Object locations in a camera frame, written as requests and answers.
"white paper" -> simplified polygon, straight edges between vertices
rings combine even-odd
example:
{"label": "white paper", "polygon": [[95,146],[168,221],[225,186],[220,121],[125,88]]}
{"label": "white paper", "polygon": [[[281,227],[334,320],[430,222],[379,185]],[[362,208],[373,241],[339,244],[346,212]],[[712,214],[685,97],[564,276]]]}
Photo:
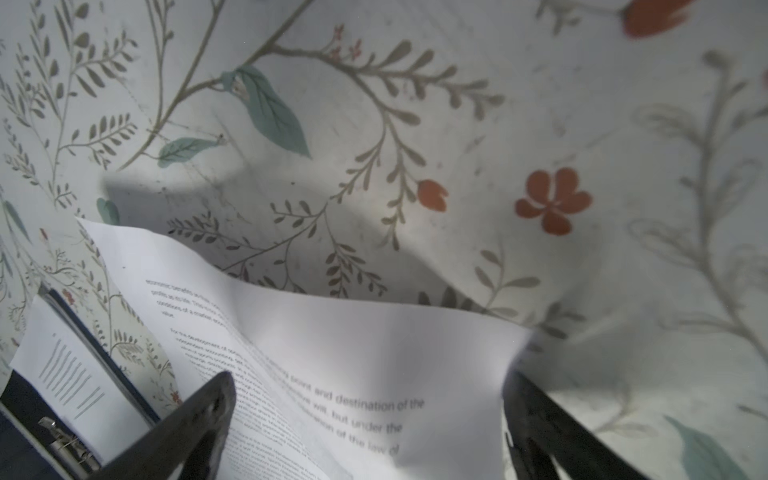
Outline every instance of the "white paper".
{"label": "white paper", "polygon": [[501,387],[526,329],[265,289],[171,238],[82,223],[183,398],[220,370],[234,374],[218,478],[502,478]]}
{"label": "white paper", "polygon": [[40,296],[27,311],[27,329],[11,367],[102,465],[149,431],[87,346]]}

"floral wallpaper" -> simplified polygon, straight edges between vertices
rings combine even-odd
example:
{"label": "floral wallpaper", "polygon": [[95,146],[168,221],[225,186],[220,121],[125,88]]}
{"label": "floral wallpaper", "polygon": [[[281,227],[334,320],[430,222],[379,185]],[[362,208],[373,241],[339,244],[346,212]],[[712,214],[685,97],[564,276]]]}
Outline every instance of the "floral wallpaper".
{"label": "floral wallpaper", "polygon": [[520,368],[649,478],[765,476],[760,0],[3,9],[3,376],[44,280],[181,403],[84,217],[266,288],[528,326]]}

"orange flower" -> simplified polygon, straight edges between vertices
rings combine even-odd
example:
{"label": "orange flower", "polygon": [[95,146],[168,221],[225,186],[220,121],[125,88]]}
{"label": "orange flower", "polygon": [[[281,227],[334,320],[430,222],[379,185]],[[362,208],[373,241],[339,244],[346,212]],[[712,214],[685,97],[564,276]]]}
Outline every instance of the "orange flower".
{"label": "orange flower", "polygon": [[69,290],[63,289],[61,294],[64,295],[64,298],[67,299],[70,305],[74,305],[74,298],[72,298],[72,294],[69,293]]}
{"label": "orange flower", "polygon": [[571,232],[571,222],[564,214],[577,214],[592,204],[592,196],[587,192],[577,192],[578,175],[573,168],[561,168],[554,173],[554,199],[550,200],[549,189],[552,183],[550,174],[536,170],[525,182],[528,196],[515,203],[515,212],[523,218],[536,218],[544,214],[541,226],[552,235],[567,235]]}
{"label": "orange flower", "polygon": [[680,10],[694,0],[632,0],[621,12],[624,33],[643,38],[662,33],[683,23],[687,18]]}
{"label": "orange flower", "polygon": [[436,212],[444,212],[446,209],[445,198],[448,191],[434,180],[422,180],[417,191],[419,203]]}

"branch pattern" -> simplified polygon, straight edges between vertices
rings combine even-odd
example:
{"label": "branch pattern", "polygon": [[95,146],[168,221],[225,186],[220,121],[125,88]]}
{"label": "branch pattern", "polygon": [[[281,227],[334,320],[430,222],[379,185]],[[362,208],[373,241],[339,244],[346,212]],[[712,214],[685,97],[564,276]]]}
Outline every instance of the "branch pattern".
{"label": "branch pattern", "polygon": [[[55,22],[47,22],[48,17],[41,10],[41,2],[32,2],[32,50],[28,53],[21,43],[18,44],[15,82],[0,78],[0,96],[15,121],[29,129],[36,137],[38,148],[48,160],[47,170],[50,178],[42,181],[38,177],[34,161],[30,161],[31,152],[27,152],[15,133],[12,133],[8,119],[4,119],[4,128],[14,154],[5,155],[6,163],[31,185],[39,186],[55,207],[67,208],[74,205],[77,196],[69,190],[68,182],[60,180],[60,154],[66,150],[74,156],[71,148],[79,146],[74,144],[79,134],[77,129],[71,135],[72,143],[63,144],[70,103],[80,93],[96,98],[97,90],[106,88],[107,81],[116,80],[119,74],[127,72],[124,62],[134,60],[128,49],[136,48],[137,42],[129,38],[123,30],[113,41],[104,40],[101,57],[97,58],[94,39],[84,30],[90,11],[89,4],[83,2],[75,6],[72,0],[60,0],[52,6],[52,10]],[[49,24],[54,25],[50,28],[58,27],[56,35],[60,37],[61,42],[57,43],[51,39],[48,33]],[[42,132],[49,131],[54,132],[54,137],[58,139],[43,138]],[[110,131],[110,136],[101,138],[108,139],[109,144],[103,143],[99,147],[92,144],[83,145],[91,147],[92,159],[104,169],[110,163],[105,155],[117,154],[114,148],[121,143],[118,136],[127,140],[125,136],[130,138],[130,135],[135,134],[135,126],[123,127],[119,131],[112,131],[110,128]]]}
{"label": "branch pattern", "polygon": [[[25,245],[31,242],[31,238],[15,208],[9,200],[5,199],[2,186],[0,186],[0,205],[2,205],[2,208],[0,208],[2,219],[8,228],[8,236],[12,244],[11,247],[0,238],[0,263],[3,270],[0,292],[4,294],[3,299],[11,298],[8,280],[11,278],[17,279],[16,281],[18,281],[19,287],[22,290],[23,298],[20,303],[12,306],[10,313],[11,318],[14,319],[16,330],[21,332],[26,326],[24,311],[30,304],[42,280],[45,280],[49,285],[61,291],[67,291],[67,288],[70,288],[70,295],[74,294],[80,300],[84,298],[84,293],[82,288],[75,286],[78,275],[75,269],[72,268],[71,261],[63,250],[51,248],[45,230],[40,229],[40,237],[45,246],[45,252],[50,256],[53,265],[43,264],[41,263],[42,260],[29,253]],[[19,238],[18,233],[23,235],[23,240]]]}
{"label": "branch pattern", "polygon": [[496,281],[491,280],[491,277],[480,266],[475,267],[475,276],[478,281],[486,288],[491,290],[488,300],[482,308],[483,313],[488,315],[497,316],[501,319],[510,320],[519,315],[519,312],[509,306],[496,305],[496,300],[499,293],[504,289],[509,288],[535,288],[541,284],[541,280],[536,276],[522,276],[514,278],[512,280],[505,280],[505,267],[506,259],[504,254],[504,247],[499,245],[498,254],[491,252],[490,250],[481,250],[480,255],[484,260],[491,263],[498,268],[498,279]]}
{"label": "branch pattern", "polygon": [[[152,393],[152,399],[160,403],[165,411],[170,412],[181,405],[179,392],[174,386],[176,376],[174,375],[173,368],[170,365],[170,361],[164,357],[162,350],[155,349],[151,341],[147,340],[144,351],[146,352],[147,361],[157,375],[156,379],[150,379],[155,388],[155,391]],[[170,378],[164,379],[163,374],[168,375]],[[164,385],[165,381],[168,381],[167,389]]]}
{"label": "branch pattern", "polygon": [[88,139],[82,143],[75,143],[80,136],[80,130],[76,129],[72,132],[70,144],[61,145],[58,151],[66,150],[70,155],[74,156],[73,148],[87,148],[91,151],[91,159],[96,165],[103,167],[107,170],[108,165],[112,162],[108,155],[115,156],[115,148],[122,145],[124,141],[130,140],[133,135],[136,134],[136,125],[130,122],[131,114],[125,115],[119,114],[117,117],[112,115],[107,121],[107,117],[101,117],[98,122],[98,128],[96,124],[92,124],[88,129]]}
{"label": "branch pattern", "polygon": [[348,77],[353,84],[370,99],[374,107],[376,107],[382,121],[382,133],[378,141],[370,149],[355,157],[355,162],[362,164],[362,166],[350,168],[346,171],[351,177],[346,182],[339,184],[340,190],[332,195],[331,199],[336,200],[336,202],[340,204],[345,195],[352,195],[357,182],[361,178],[362,189],[368,190],[373,168],[381,166],[382,147],[386,138],[389,136],[395,146],[395,165],[387,175],[386,181],[390,184],[396,182],[398,193],[396,198],[387,203],[387,207],[393,208],[394,212],[391,216],[383,217],[381,219],[382,223],[387,226],[382,245],[391,242],[394,250],[399,250],[400,248],[400,242],[396,231],[397,225],[406,222],[406,217],[403,213],[405,201],[407,200],[410,203],[416,202],[417,196],[414,193],[414,190],[418,189],[421,183],[420,180],[417,180],[409,171],[409,166],[406,165],[405,159],[408,158],[414,167],[424,167],[427,165],[425,158],[401,139],[395,120],[404,125],[416,126],[421,123],[421,118],[411,111],[399,110],[388,106],[363,79],[376,78],[380,80],[392,97],[397,97],[400,93],[400,89],[395,85],[395,81],[404,81],[405,83],[410,82],[415,91],[415,95],[419,100],[423,100],[426,97],[427,87],[441,88],[449,94],[449,103],[452,108],[459,108],[462,105],[463,98],[470,100],[474,104],[474,116],[478,121],[485,118],[487,108],[497,107],[504,103],[505,100],[503,95],[487,94],[484,92],[488,87],[487,80],[478,80],[469,83],[450,81],[449,79],[456,75],[458,71],[455,65],[447,67],[444,71],[438,74],[420,73],[419,71],[428,65],[434,58],[435,54],[432,50],[426,50],[421,53],[421,55],[418,56],[406,69],[395,70],[387,68],[390,65],[403,60],[411,53],[411,51],[411,42],[404,40],[378,64],[374,64],[376,54],[371,54],[368,61],[363,66],[345,63],[338,57],[338,55],[334,55],[333,51],[326,52],[326,49],[314,51],[288,49],[275,44],[268,51],[270,54],[285,57],[313,58],[329,65]]}
{"label": "branch pattern", "polygon": [[632,390],[629,384],[623,381],[616,382],[613,394],[619,405],[619,411],[605,422],[593,428],[592,433],[600,435],[610,432],[626,439],[644,439],[658,435],[657,430],[650,425],[626,421],[626,418],[637,410],[633,404]]}
{"label": "branch pattern", "polygon": [[712,236],[718,223],[747,196],[762,169],[754,159],[736,162],[718,184],[713,184],[713,166],[717,155],[735,133],[761,118],[768,117],[768,105],[753,110],[739,110],[727,127],[723,115],[728,104],[747,86],[733,82],[733,60],[722,52],[708,51],[702,61],[718,75],[715,95],[703,130],[694,116],[683,108],[658,104],[638,108],[634,120],[641,127],[667,138],[680,138],[699,153],[695,178],[682,177],[679,184],[696,202],[696,231],[672,227],[660,220],[639,219],[628,226],[629,234],[640,245],[662,260],[698,272],[723,310],[724,318],[711,313],[678,313],[661,326],[687,333],[728,333],[748,342],[768,366],[768,348],[742,317],[740,298],[747,288],[762,286],[761,266],[768,257],[759,255],[750,245],[734,247],[726,258],[726,268],[718,273],[713,263]]}
{"label": "branch pattern", "polygon": [[[169,220],[170,230],[168,234],[178,235],[193,243],[203,241],[212,244],[218,242],[226,251],[245,252],[238,260],[219,267],[233,278],[278,290],[290,288],[295,293],[306,293],[304,288],[290,275],[290,249],[294,241],[302,237],[307,240],[314,237],[319,229],[319,223],[322,222],[325,224],[333,247],[332,253],[326,258],[326,264],[333,263],[326,271],[326,275],[329,277],[328,286],[332,288],[329,292],[330,296],[349,298],[347,286],[353,282],[351,276],[355,277],[359,285],[366,284],[369,292],[376,291],[381,296],[387,291],[387,287],[381,282],[381,276],[364,267],[366,261],[356,255],[357,250],[336,239],[327,215],[328,203],[325,203],[316,213],[313,213],[310,205],[304,200],[298,202],[297,208],[294,208],[294,204],[288,200],[285,201],[284,206],[284,209],[280,209],[275,203],[270,204],[274,215],[273,222],[275,224],[290,222],[290,228],[294,230],[294,233],[269,247],[255,247],[245,236],[236,239],[222,233],[220,221],[210,211],[203,215],[194,215],[186,220],[178,218]],[[268,275],[253,277],[253,271],[249,270],[249,266],[253,266],[254,259],[275,252],[282,253],[272,261],[272,264],[282,267],[283,282],[275,281]]]}
{"label": "branch pattern", "polygon": [[195,54],[195,57],[192,61],[192,64],[190,65],[189,70],[187,71],[186,76],[184,77],[184,80],[181,82],[181,86],[179,87],[176,95],[174,96],[174,99],[168,105],[168,108],[165,110],[165,113],[163,114],[163,83],[162,83],[162,69],[163,69],[163,60],[164,60],[164,48],[165,45],[161,48],[160,45],[160,36],[162,35],[163,42],[166,43],[170,38],[165,40],[167,38],[168,33],[165,33],[163,30],[158,32],[154,26],[153,26],[153,35],[155,40],[155,51],[157,53],[157,66],[158,66],[158,77],[160,79],[159,83],[159,89],[160,89],[160,99],[158,101],[157,106],[157,120],[154,122],[154,126],[151,129],[151,132],[149,136],[147,137],[147,140],[144,141],[144,143],[139,147],[139,149],[134,153],[125,163],[123,163],[120,168],[118,168],[118,171],[125,169],[128,167],[128,165],[132,164],[134,161],[136,161],[137,158],[139,158],[146,150],[147,147],[152,144],[154,139],[158,136],[160,131],[163,129],[165,124],[170,119],[170,116],[174,113],[174,110],[176,107],[181,103],[184,99],[188,98],[194,91],[188,91],[187,86],[189,85],[190,81],[192,80],[192,76],[194,75],[195,71],[197,70],[197,65],[200,63],[200,59],[203,57],[203,53],[205,53],[205,49],[208,46],[208,41],[210,40],[210,36],[214,33],[214,28],[216,27],[216,23],[218,23],[219,15],[221,14],[221,10],[224,7],[224,2],[226,0],[219,0],[219,2],[212,3],[212,14],[211,19],[208,22],[208,26],[206,28],[205,34],[203,35],[203,40],[200,43],[200,48],[197,50],[197,53]]}

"fabric wall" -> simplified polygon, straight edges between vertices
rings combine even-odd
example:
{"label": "fabric wall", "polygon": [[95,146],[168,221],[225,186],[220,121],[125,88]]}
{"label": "fabric wall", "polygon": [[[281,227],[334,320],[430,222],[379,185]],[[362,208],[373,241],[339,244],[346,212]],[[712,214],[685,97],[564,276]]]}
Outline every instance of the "fabric wall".
{"label": "fabric wall", "polygon": [[75,218],[101,219],[268,288],[530,326],[523,370],[649,477],[768,471],[765,2],[32,0],[0,25],[4,374],[44,280],[180,403]]}

